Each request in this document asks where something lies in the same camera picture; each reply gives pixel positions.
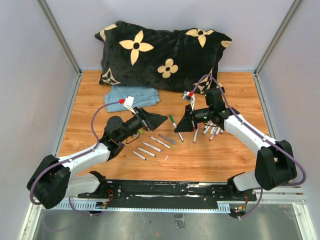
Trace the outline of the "grey marker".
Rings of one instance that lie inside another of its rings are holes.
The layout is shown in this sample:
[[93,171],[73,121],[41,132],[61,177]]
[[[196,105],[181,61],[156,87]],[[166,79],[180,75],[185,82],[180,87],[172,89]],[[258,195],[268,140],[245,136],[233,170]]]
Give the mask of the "grey marker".
[[171,138],[169,138],[169,137],[166,137],[166,136],[164,136],[164,135],[162,135],[162,134],[158,134],[161,138],[163,138],[163,139],[165,139],[166,141],[168,141],[168,142],[170,142],[170,143],[172,143],[172,144],[174,144],[174,145],[176,145],[177,144],[177,142],[175,141],[175,140],[173,140],[173,139],[171,139]]

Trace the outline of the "green capped white marker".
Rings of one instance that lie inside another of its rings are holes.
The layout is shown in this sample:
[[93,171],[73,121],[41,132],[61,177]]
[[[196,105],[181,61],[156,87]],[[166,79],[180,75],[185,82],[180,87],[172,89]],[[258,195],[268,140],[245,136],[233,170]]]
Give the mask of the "green capped white marker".
[[153,157],[153,158],[155,158],[155,157],[157,156],[155,153],[149,152],[149,151],[147,151],[147,150],[145,150],[145,149],[143,149],[143,148],[137,147],[137,149],[138,149],[139,151],[141,151],[142,153],[145,153],[145,154],[147,154],[147,155],[149,155],[149,156],[151,156],[151,157]]

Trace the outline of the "blue capped white marker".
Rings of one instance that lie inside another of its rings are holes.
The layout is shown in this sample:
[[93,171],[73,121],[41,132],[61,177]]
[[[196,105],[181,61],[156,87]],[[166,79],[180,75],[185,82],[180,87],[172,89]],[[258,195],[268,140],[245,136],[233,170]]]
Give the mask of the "blue capped white marker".
[[134,150],[132,150],[132,152],[133,152],[136,156],[138,156],[139,158],[143,159],[144,161],[147,160],[147,158],[144,157],[143,155],[141,155],[140,153],[138,153],[138,152],[136,152],[136,151],[134,151]]

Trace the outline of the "light blue capped marker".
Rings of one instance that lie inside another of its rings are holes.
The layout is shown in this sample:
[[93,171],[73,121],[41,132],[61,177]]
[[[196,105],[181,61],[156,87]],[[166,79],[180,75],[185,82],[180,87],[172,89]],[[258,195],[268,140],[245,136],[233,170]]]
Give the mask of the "light blue capped marker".
[[144,144],[145,146],[147,146],[147,147],[149,147],[149,148],[151,148],[151,149],[159,152],[159,153],[162,152],[162,150],[161,150],[160,148],[155,147],[155,146],[153,146],[153,145],[151,145],[151,144],[149,144],[149,143],[147,143],[147,142],[143,142],[143,144]]

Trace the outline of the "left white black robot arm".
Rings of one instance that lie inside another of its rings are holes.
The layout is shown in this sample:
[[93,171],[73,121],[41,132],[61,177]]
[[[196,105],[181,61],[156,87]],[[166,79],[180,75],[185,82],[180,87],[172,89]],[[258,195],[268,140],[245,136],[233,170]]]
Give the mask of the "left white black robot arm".
[[43,158],[26,187],[29,199],[34,205],[51,209],[63,199],[89,193],[101,198],[107,193],[107,185],[96,173],[80,175],[90,167],[114,159],[123,150],[123,141],[138,133],[140,129],[154,131],[167,116],[149,113],[143,108],[133,108],[132,117],[123,121],[119,116],[110,117],[102,137],[97,142],[68,156]]

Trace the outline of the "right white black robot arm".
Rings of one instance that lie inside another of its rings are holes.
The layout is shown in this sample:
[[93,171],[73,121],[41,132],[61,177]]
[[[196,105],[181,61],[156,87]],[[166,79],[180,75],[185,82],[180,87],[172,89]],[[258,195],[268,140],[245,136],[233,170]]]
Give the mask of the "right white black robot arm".
[[226,193],[230,199],[240,199],[247,190],[269,191],[297,177],[292,146],[288,141],[277,141],[252,126],[223,101],[224,92],[218,88],[206,90],[204,96],[207,107],[195,109],[195,95],[189,91],[182,94],[182,98],[189,104],[174,131],[193,132],[198,129],[199,123],[211,121],[235,136],[254,153],[254,171],[239,173],[227,180]]

